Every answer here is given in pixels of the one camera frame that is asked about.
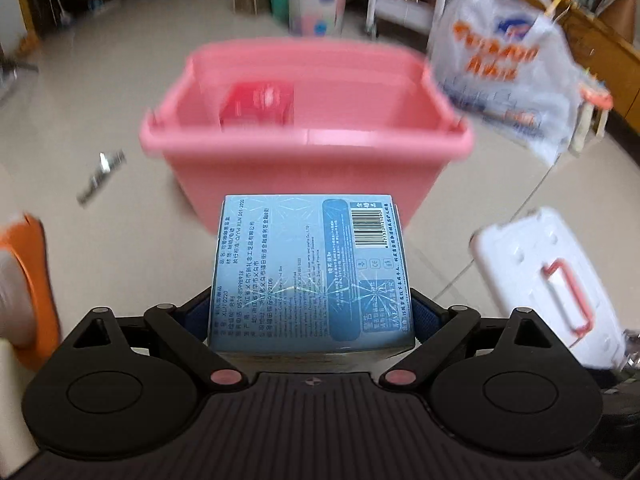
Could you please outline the white sock foot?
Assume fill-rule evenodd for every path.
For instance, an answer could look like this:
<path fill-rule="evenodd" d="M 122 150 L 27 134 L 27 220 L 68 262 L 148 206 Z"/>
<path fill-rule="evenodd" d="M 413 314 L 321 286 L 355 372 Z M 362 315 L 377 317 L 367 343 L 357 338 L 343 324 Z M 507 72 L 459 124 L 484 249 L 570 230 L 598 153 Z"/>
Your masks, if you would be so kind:
<path fill-rule="evenodd" d="M 36 336 L 32 298 L 22 267 L 7 250 L 1 251 L 0 272 L 1 337 L 14 347 L 29 347 Z"/>

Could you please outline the silver foil wrapper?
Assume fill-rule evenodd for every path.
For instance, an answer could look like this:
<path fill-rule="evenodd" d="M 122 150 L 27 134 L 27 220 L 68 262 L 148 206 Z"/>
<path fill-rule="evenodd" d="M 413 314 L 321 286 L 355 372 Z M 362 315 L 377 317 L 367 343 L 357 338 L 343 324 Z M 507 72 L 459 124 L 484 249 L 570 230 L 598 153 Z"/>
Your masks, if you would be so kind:
<path fill-rule="evenodd" d="M 126 162 L 126 155 L 122 150 L 114 152 L 101 152 L 98 166 L 91 174 L 88 184 L 77 195 L 77 203 L 85 207 L 93 200 L 93 197 L 116 170 Z"/>

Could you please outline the white printed plastic bag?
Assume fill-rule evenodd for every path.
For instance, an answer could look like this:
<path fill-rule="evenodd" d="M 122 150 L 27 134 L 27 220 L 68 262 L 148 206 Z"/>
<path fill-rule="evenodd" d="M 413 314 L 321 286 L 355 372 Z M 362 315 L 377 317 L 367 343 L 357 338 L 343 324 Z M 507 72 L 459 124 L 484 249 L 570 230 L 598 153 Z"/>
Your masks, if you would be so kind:
<path fill-rule="evenodd" d="M 551 0 L 449 0 L 433 32 L 434 78 L 455 106 L 482 115 L 553 165 L 570 145 L 582 70 Z"/>

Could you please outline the light blue printed box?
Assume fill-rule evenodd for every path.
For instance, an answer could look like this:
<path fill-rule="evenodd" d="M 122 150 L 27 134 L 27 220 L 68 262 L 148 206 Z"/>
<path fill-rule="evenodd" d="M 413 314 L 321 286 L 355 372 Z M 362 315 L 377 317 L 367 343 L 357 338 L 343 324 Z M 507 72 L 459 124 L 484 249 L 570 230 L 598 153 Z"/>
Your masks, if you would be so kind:
<path fill-rule="evenodd" d="M 388 195 L 228 195 L 208 344 L 278 356 L 404 351 L 414 341 L 399 214 Z"/>

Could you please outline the pink plastic storage bin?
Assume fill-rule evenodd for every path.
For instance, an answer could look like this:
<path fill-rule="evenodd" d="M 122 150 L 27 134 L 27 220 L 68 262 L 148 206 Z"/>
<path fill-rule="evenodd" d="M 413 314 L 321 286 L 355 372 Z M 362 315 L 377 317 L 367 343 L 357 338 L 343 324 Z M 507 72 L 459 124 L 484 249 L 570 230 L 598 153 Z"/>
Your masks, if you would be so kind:
<path fill-rule="evenodd" d="M 294 87 L 285 126 L 223 127 L 236 84 Z M 474 134 L 416 51 L 345 39 L 256 38 L 206 44 L 139 133 L 206 229 L 228 195 L 388 195 L 408 222 L 439 174 L 472 152 Z"/>

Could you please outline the orange slipper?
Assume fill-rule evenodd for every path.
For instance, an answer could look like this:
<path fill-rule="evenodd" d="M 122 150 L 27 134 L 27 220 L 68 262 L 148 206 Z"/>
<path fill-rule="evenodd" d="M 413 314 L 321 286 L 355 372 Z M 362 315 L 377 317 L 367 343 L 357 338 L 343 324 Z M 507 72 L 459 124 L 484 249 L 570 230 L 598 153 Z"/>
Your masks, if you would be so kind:
<path fill-rule="evenodd" d="M 31 214 L 20 214 L 1 229 L 1 250 L 18 261 L 25 274 L 36 321 L 34 342 L 26 348 L 11 344 L 24 367 L 36 372 L 46 364 L 61 343 L 61 327 L 48 266 L 46 231 Z"/>

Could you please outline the white pink dotted bucket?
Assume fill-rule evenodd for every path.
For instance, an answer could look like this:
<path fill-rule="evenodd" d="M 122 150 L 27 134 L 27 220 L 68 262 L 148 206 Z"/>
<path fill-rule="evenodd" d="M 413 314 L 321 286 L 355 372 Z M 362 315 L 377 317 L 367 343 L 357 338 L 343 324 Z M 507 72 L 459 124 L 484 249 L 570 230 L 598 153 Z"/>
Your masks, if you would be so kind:
<path fill-rule="evenodd" d="M 288 0 L 288 28 L 301 37 L 340 36 L 345 6 L 346 0 Z"/>

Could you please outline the red small box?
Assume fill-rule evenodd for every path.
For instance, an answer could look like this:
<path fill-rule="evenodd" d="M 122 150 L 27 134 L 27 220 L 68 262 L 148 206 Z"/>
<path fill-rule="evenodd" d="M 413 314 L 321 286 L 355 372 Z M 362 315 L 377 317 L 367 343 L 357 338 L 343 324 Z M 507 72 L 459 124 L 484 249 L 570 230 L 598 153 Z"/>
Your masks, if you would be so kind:
<path fill-rule="evenodd" d="M 293 121 L 294 87 L 282 81 L 236 84 L 219 112 L 223 127 L 285 126 Z"/>

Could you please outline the wooden furniture edge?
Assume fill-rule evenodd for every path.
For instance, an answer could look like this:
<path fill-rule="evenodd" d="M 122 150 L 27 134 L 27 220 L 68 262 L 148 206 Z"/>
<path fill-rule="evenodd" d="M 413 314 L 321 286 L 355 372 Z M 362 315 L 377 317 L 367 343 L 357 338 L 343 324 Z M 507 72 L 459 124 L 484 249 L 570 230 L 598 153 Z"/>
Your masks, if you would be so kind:
<path fill-rule="evenodd" d="M 613 97 L 613 110 L 639 132 L 639 0 L 615 0 L 600 16 L 574 4 L 561 20 L 575 61 L 603 81 Z"/>

